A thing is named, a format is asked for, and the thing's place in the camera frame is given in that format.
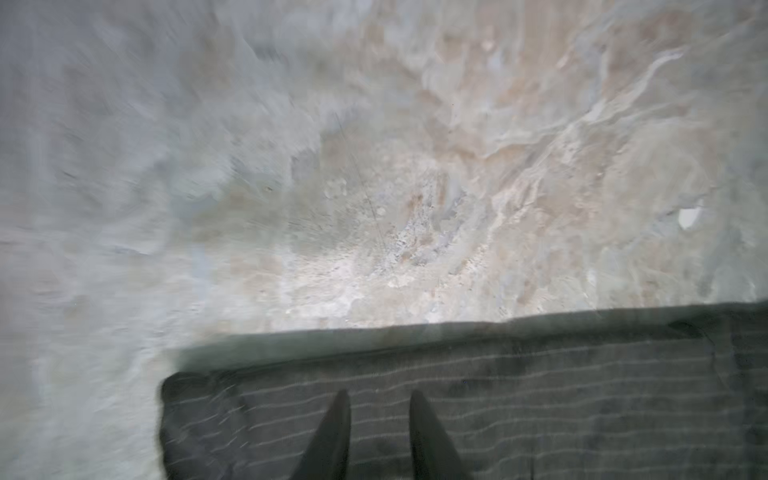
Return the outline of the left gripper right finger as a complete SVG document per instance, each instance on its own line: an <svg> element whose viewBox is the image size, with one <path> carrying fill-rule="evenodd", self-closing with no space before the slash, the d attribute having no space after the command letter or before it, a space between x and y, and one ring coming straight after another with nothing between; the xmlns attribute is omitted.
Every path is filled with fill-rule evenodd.
<svg viewBox="0 0 768 480"><path fill-rule="evenodd" d="M415 479L471 479L434 409L419 390L410 398L409 438Z"/></svg>

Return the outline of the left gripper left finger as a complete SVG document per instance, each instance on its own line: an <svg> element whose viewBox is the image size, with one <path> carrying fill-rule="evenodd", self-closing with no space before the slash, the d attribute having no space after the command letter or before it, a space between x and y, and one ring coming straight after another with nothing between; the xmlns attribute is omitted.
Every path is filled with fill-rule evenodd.
<svg viewBox="0 0 768 480"><path fill-rule="evenodd" d="M349 394L341 390L334 397L290 479L344 480L351 424Z"/></svg>

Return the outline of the dark grey pinstriped shirt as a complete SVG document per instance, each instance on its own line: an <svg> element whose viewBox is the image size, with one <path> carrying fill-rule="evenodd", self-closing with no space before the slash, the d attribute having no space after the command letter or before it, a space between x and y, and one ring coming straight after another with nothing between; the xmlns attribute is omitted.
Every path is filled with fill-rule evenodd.
<svg viewBox="0 0 768 480"><path fill-rule="evenodd" d="M347 475L412 474L420 392L475 479L763 479L767 305L555 314L201 348L160 387L168 479L287 479L330 408Z"/></svg>

